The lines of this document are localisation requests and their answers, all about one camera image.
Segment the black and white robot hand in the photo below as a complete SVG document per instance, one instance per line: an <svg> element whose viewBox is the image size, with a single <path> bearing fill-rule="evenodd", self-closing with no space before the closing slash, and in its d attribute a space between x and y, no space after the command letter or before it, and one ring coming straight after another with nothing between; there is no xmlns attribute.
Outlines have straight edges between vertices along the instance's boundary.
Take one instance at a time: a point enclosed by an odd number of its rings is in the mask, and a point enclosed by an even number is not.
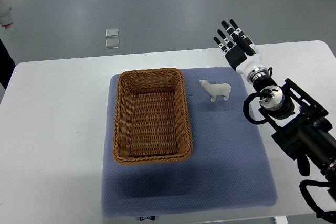
<svg viewBox="0 0 336 224"><path fill-rule="evenodd" d="M261 63L261 54L251 39L245 35L234 20L221 22L222 30L213 40L224 53L229 65L243 75L249 83L269 75L268 69Z"/></svg>

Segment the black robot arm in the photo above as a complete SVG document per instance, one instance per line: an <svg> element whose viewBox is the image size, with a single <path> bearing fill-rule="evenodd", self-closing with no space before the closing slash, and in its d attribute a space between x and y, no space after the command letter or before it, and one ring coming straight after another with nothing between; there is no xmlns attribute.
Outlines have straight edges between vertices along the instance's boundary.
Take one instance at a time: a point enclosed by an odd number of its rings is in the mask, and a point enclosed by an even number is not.
<svg viewBox="0 0 336 224"><path fill-rule="evenodd" d="M335 211L321 209L308 191L309 186L326 188L335 199L335 138L329 133L332 124L327 110L290 79L279 86L271 77L272 69L254 68L247 81L255 93L244 101L245 118L254 125L269 123L271 136L287 156L297 161L299 173L310 175L314 163L325 181L305 179L299 188L309 207L329 223L335 223Z"/></svg>

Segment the grey sleeved person arm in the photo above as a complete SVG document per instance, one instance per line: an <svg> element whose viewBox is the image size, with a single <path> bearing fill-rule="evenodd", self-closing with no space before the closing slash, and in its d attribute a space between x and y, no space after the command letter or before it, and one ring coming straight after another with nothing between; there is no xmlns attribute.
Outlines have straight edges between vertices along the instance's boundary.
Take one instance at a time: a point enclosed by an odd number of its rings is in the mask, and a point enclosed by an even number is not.
<svg viewBox="0 0 336 224"><path fill-rule="evenodd" d="M1 0L1 26L8 30L13 24L12 7L8 0Z"/></svg>

